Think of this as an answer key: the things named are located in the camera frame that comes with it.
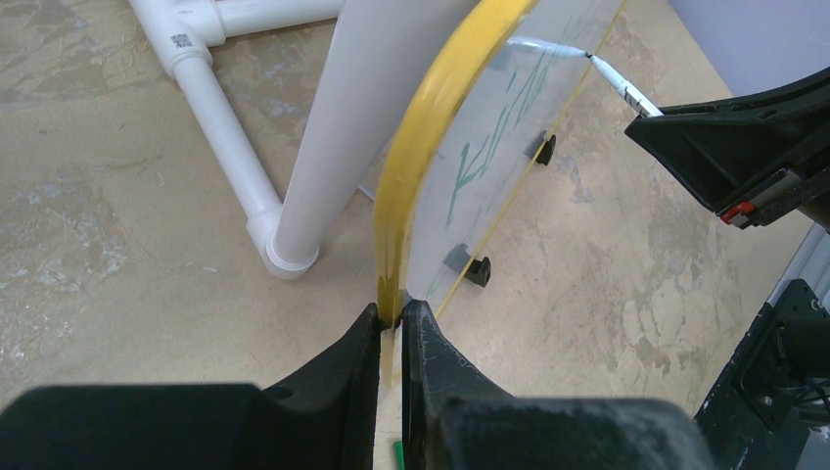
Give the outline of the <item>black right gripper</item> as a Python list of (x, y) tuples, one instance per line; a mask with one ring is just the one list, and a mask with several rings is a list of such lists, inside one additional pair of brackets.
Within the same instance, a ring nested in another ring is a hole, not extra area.
[(730, 99), (663, 107), (625, 135), (740, 229), (801, 212), (829, 230), (829, 71)]

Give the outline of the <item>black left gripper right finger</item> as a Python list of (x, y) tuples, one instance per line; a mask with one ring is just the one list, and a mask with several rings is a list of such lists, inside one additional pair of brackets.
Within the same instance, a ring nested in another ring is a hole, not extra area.
[(659, 399), (518, 398), (442, 334), (428, 303), (401, 316), (407, 469), (713, 469), (699, 428)]

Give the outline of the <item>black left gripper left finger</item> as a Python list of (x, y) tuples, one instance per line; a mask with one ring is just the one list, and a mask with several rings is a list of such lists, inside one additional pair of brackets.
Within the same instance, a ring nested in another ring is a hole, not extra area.
[(5, 469), (368, 469), (381, 321), (267, 388), (250, 383), (65, 385), (1, 413)]

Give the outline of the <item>green marker cap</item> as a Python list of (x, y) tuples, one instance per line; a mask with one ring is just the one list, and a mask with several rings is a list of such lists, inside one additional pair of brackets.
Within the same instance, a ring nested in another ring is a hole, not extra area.
[(396, 470), (404, 470), (405, 469), (405, 458), (404, 458), (404, 450), (403, 450), (403, 442), (396, 441), (392, 445), (392, 451), (395, 459), (395, 469)]

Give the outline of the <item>white green marker pen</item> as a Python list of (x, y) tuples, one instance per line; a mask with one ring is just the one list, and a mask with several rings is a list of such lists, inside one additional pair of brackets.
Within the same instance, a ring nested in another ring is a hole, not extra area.
[(600, 57), (586, 53), (586, 59), (606, 79), (614, 90), (634, 109), (642, 118), (661, 117), (664, 113), (631, 81), (619, 73), (612, 65)]

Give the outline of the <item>yellow framed whiteboard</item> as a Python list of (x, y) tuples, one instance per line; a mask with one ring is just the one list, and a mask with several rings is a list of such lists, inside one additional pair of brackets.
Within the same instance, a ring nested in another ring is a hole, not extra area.
[(482, 1), (438, 52), (391, 141), (376, 193), (381, 376), (401, 371), (411, 301), (440, 313), (563, 119), (618, 1)]

